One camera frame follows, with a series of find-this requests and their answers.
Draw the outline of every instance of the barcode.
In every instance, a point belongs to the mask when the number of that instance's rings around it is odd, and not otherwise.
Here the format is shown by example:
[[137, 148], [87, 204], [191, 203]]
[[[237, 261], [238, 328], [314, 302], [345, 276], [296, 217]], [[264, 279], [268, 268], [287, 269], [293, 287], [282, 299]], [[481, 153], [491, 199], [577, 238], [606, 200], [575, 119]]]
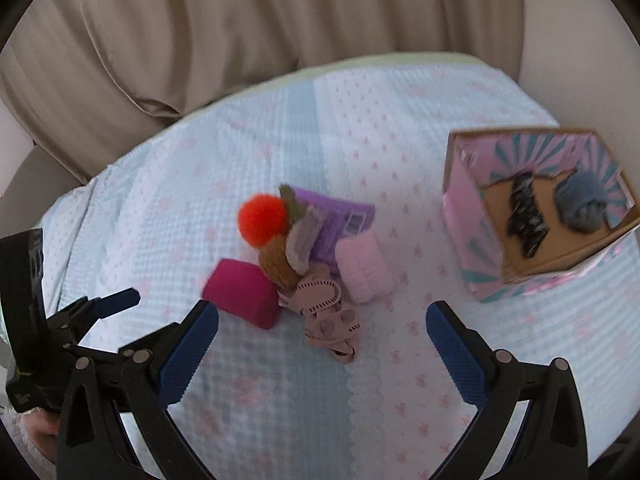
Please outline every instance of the barcode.
[[359, 213], [351, 213], [347, 224], [344, 226], [343, 233], [347, 236], [357, 236], [362, 230], [362, 225], [366, 219], [365, 215]]

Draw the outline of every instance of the blue gripper pad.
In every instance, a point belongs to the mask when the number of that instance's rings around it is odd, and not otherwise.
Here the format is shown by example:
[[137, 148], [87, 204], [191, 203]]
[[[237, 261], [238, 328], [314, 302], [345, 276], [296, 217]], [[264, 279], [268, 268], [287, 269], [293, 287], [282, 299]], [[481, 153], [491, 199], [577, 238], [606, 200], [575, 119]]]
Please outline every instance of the blue gripper pad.
[[[194, 312], [201, 304], [204, 304], [201, 311]], [[164, 407], [180, 401], [218, 332], [216, 307], [204, 300], [196, 307], [182, 322], [190, 325], [158, 372], [158, 401]], [[192, 313], [196, 315], [194, 319], [190, 319]]]
[[456, 328], [441, 311], [439, 303], [439, 301], [432, 303], [427, 309], [427, 334], [447, 367], [462, 399], [467, 404], [475, 405], [479, 410], [487, 400], [484, 370]]
[[140, 294], [135, 288], [127, 288], [96, 301], [92, 313], [99, 319], [113, 316], [140, 303]]

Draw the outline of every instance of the brown fuzzy object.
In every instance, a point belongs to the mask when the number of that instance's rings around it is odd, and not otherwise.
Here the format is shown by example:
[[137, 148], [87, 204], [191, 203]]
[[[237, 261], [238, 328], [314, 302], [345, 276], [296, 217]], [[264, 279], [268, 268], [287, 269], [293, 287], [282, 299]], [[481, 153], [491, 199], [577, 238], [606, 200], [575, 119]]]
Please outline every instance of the brown fuzzy object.
[[294, 288], [302, 276], [291, 268], [286, 255], [287, 239], [283, 235], [273, 237], [258, 251], [258, 265], [277, 286], [285, 289]]

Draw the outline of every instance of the human hand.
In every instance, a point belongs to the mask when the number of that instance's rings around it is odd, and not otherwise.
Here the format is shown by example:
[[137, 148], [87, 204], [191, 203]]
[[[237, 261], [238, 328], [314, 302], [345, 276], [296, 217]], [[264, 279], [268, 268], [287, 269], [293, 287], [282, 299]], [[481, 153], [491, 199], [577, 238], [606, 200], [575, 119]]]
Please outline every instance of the human hand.
[[22, 416], [22, 423], [34, 446], [47, 460], [56, 463], [60, 416], [57, 413], [36, 409], [25, 413]]

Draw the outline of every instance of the beige curtain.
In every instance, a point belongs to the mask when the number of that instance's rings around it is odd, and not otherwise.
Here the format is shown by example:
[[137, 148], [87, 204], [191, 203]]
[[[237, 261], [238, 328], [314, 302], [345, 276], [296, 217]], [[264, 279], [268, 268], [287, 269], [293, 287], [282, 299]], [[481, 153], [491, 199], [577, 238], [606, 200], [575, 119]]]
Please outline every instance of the beige curtain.
[[440, 50], [515, 78], [522, 29], [522, 0], [35, 0], [0, 55], [0, 95], [86, 181], [192, 110], [303, 67]]

